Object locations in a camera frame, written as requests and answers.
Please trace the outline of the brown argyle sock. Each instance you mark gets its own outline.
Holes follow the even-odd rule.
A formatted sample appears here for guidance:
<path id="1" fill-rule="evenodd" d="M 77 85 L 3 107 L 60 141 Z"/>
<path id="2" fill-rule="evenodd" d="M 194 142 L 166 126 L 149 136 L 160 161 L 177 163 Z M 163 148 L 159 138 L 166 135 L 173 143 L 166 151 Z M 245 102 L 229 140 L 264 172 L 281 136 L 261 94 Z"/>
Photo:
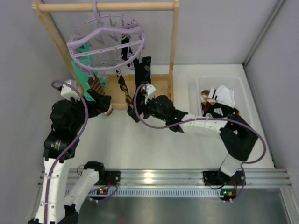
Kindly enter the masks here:
<path id="1" fill-rule="evenodd" d="M 131 98 L 131 96 L 129 94 L 128 87 L 126 85 L 126 82 L 125 82 L 125 79 L 123 78 L 123 76 L 119 76 L 119 78 L 118 78 L 118 84 L 120 85 L 120 89 L 125 94 L 125 102 L 126 102 L 126 105 L 128 107 L 127 112 L 130 112 L 130 111 L 133 110 L 134 105 L 133 105 L 133 100 L 132 100 L 132 98 Z"/>

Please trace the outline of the black sock grey blue marks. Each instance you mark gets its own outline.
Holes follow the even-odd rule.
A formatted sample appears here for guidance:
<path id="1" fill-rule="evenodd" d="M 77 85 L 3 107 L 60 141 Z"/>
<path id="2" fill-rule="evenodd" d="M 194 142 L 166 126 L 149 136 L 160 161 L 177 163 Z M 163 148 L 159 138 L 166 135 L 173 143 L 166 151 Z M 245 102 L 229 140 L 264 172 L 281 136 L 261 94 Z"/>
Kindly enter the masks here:
<path id="1" fill-rule="evenodd" d="M 142 61 L 136 58 L 133 61 L 135 72 L 135 87 L 136 89 L 141 84 L 151 83 L 151 57 L 146 56 L 142 58 Z"/>

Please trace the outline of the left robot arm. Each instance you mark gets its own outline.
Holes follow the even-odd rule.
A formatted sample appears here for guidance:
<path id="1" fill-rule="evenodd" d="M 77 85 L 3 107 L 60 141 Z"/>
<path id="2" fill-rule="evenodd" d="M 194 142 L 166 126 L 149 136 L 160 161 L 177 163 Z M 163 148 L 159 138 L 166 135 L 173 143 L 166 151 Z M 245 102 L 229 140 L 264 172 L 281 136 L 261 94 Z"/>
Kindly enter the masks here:
<path id="1" fill-rule="evenodd" d="M 66 195 L 66 185 L 80 135 L 89 118 L 112 109 L 111 96 L 101 95 L 92 89 L 85 97 L 63 99 L 52 106 L 51 132 L 44 142 L 44 181 L 41 200 L 30 224 L 76 224 L 81 206 L 91 188 L 105 180 L 103 163 L 89 161 Z"/>

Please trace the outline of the purple round clip hanger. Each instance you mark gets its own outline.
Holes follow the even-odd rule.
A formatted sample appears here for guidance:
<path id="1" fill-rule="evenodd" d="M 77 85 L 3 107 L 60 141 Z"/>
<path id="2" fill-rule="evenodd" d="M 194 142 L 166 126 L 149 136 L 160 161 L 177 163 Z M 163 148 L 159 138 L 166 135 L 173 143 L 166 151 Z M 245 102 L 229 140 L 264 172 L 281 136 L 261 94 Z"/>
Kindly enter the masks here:
<path id="1" fill-rule="evenodd" d="M 135 18 L 120 13 L 102 14 L 96 8 L 97 1 L 93 2 L 93 17 L 80 24 L 70 36 L 67 48 L 71 61 L 75 61 L 80 67 L 105 73 L 107 71 L 119 71 L 134 59 L 142 61 L 142 53 L 145 45 L 145 32 Z M 121 36 L 124 34 L 130 43 L 122 44 Z M 81 45 L 88 44 L 90 51 L 77 53 Z M 129 47 L 132 54 L 128 53 L 128 60 L 122 60 L 121 50 Z M 82 56 L 92 55 L 93 67 L 84 65 L 79 61 Z"/>

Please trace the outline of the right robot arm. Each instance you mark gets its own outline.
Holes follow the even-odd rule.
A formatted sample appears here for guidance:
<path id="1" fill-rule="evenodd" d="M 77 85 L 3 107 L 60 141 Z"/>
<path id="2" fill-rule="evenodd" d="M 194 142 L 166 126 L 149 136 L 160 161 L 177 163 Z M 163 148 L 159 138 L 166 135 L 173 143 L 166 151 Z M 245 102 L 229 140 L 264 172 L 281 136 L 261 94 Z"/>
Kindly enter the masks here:
<path id="1" fill-rule="evenodd" d="M 173 132 L 195 133 L 221 139 L 228 154 L 220 165 L 221 177 L 233 177 L 241 164 L 247 161 L 256 141 L 257 135 L 250 130 L 250 126 L 237 114 L 232 114 L 224 119 L 210 119 L 192 115 L 178 110 L 171 100 L 165 95 L 160 95 L 146 103 L 142 101 L 134 109 L 128 110 L 128 115 L 135 122 L 138 116 L 150 116 L 165 122 L 167 128 Z"/>

